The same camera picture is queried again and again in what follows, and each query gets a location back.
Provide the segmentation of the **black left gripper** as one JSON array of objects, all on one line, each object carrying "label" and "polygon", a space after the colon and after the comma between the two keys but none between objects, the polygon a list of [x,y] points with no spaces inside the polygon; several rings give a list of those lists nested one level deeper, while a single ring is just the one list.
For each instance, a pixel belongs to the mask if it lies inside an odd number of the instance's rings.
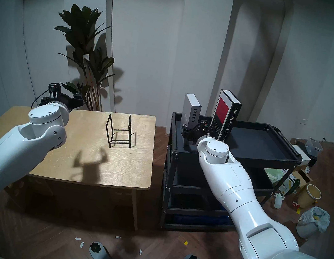
[{"label": "black left gripper", "polygon": [[78,109],[83,106],[83,100],[81,98],[71,98],[64,93],[57,92],[55,102],[63,105],[70,113],[74,109]]}]

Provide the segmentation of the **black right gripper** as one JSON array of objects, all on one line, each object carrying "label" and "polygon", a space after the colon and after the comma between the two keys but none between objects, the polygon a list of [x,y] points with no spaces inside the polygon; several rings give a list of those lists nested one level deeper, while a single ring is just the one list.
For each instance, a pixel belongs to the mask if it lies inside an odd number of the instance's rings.
[{"label": "black right gripper", "polygon": [[182,136],[188,141],[198,142],[202,137],[210,137],[212,127],[210,124],[198,123],[194,128],[189,129],[183,125]]}]

